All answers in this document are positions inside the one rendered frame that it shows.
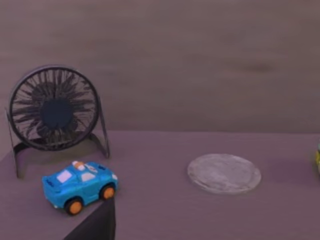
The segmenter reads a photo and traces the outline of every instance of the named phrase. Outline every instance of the fan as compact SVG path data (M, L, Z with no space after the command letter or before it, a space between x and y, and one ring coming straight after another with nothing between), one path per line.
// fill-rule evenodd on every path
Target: fan
M11 94L7 112L12 130L21 140L20 146L14 147L16 154L25 148L60 151L86 138L102 147L92 133L99 117L109 154L95 87L79 71L62 65L42 66L25 75Z

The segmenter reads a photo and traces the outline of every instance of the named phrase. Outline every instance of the blue toy car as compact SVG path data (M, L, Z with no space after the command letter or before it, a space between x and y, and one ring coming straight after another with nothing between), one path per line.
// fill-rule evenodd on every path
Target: blue toy car
M56 209L76 215L98 199L112 198L118 188L118 178L98 163L74 161L62 171L42 177L42 185L45 198Z

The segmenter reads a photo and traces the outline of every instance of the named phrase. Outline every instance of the brown wall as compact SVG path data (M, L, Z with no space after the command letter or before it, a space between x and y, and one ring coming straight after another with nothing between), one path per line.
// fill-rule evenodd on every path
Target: brown wall
M316 0L2 0L0 100L74 66L114 130L320 132Z

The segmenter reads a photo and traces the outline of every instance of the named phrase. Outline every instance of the fan frame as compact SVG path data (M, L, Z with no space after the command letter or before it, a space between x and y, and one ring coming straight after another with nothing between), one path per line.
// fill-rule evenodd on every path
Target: fan frame
M70 144L70 145L68 145L67 147L64 147L64 148L43 149L43 148L40 148L40 147L36 147L36 146L30 144L29 142L27 142L25 140L25 137L22 136L22 134L18 131L16 125L14 124L13 109L12 109L12 106L13 106L13 103L14 103L14 96L17 94L18 90L24 84L24 82L26 80L28 80L32 76L36 75L38 72L41 72L41 71L44 71L44 70L65 70L65 71L69 71L69 72L75 73L75 74L79 75L81 78L83 78L84 80L86 80L88 82L88 84L89 84L89 86L92 89L93 94L94 94L94 98L95 98L95 102L96 102L96 115L94 116L94 119L92 120L90 125L86 128L86 130L81 133L81 134L83 134L83 137L81 137L81 138L79 138L77 140L74 140L72 142L72 144ZM12 153L13 153L15 173L16 173L16 177L17 178L21 177L20 176L20 171L19 171L18 154L21 151L23 151L25 149L28 149L28 148L33 148L33 149L36 149L36 150L39 150L39 151L43 151L43 152L58 152L58 151L63 151L65 149L72 148L72 147L78 145L79 143L81 143L82 141L85 141L86 139L89 139L89 140L91 140L91 141L93 141L95 143L97 148L100 150L100 152L103 154L103 156L106 159L109 159L111 157L109 138L108 138L108 135L107 135L105 117L104 117L103 108L102 108L102 100L101 100L100 96L98 95L98 91L96 90L94 85L91 83L91 81L86 76L84 76L81 72L79 72L77 69L75 69L73 67L69 67L69 66L66 66L66 65L60 65L60 64L52 64L52 65L49 64L49 65L43 65L43 66L37 67L37 68L33 69L32 71L30 71L29 73L25 74L20 79L20 81L18 81L18 83L15 85L15 88L11 92L8 109L5 108L4 111L5 111L5 116L6 116L8 130L9 130L9 136L10 136ZM102 128L104 144L102 144L100 139L93 133L93 130L97 126L97 123L98 123L99 119L100 119L100 125L101 125L101 128ZM14 132L14 134L20 140L20 142L18 144L14 144L12 132ZM43 138L41 138L41 137L34 139L35 142L41 141L41 140L43 140Z

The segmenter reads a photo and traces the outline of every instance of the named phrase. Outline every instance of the car's front wheel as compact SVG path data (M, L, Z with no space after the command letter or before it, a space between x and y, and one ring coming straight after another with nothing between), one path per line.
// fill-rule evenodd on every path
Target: car's front wheel
M67 214L73 216L79 214L82 211L83 207L84 205L80 198L73 198L65 203L64 210Z
M100 198L103 200L107 200L113 198L116 193L116 188L113 184L105 185L100 191Z

